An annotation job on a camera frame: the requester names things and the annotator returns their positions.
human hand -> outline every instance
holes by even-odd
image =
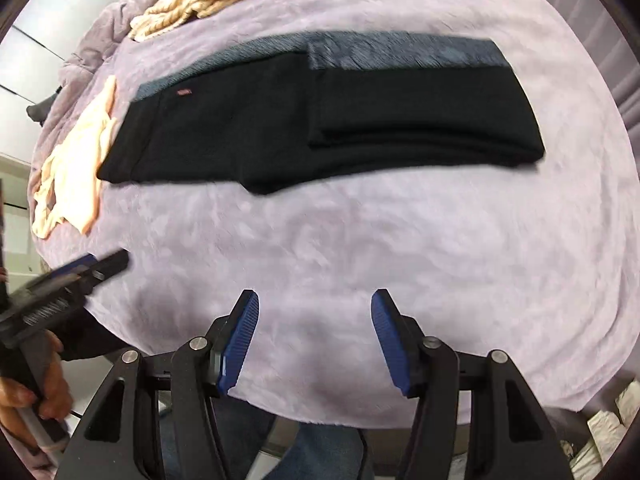
[[[60,365],[59,352],[63,346],[60,339],[47,331],[51,341],[51,364],[44,380],[44,400],[40,404],[38,414],[42,419],[55,418],[62,422],[71,412],[73,399],[69,393]],[[33,435],[20,418],[16,408],[28,408],[36,402],[36,395],[25,386],[12,379],[0,377],[0,425],[8,430],[22,443],[30,447],[38,447]]]

gray curtain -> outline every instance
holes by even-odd
[[[547,0],[596,63],[620,110],[640,173],[640,64],[599,0]]]

metal screw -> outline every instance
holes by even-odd
[[[122,354],[122,360],[127,364],[135,362],[138,359],[138,352],[135,350],[127,350]]]
[[[422,344],[427,348],[435,350],[436,348],[440,348],[440,346],[442,346],[442,341],[440,341],[437,337],[434,337],[433,335],[428,335],[422,340]]]
[[[194,337],[191,341],[189,341],[189,346],[192,350],[202,350],[205,346],[207,346],[207,340],[203,337]]]
[[[499,365],[503,365],[509,360],[509,356],[502,350],[494,350],[493,352],[491,352],[491,359],[493,359]]]

blue jeans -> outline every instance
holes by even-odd
[[[231,480],[244,480],[275,416],[243,400],[214,399],[216,425]],[[181,480],[171,413],[160,420],[166,480]],[[343,426],[300,424],[293,446],[265,480],[373,480],[362,432]]]

bedspread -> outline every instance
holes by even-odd
[[[135,43],[156,0],[105,9],[61,72],[33,157],[39,169],[108,75],[122,121],[138,86],[215,51],[299,30],[408,30],[489,38],[529,98],[546,146],[535,170],[419,168],[332,178],[271,196],[234,183],[111,186],[87,236],[68,224],[40,254],[58,266],[117,247],[132,266],[92,314],[145,352],[171,351],[244,288],[260,321],[230,394],[297,420],[409,426],[369,301],[455,349],[506,350],[542,404],[578,410],[640,332],[640,184],[622,119],[587,52],[545,0],[243,0]],[[468,420],[468,399],[460,420]]]

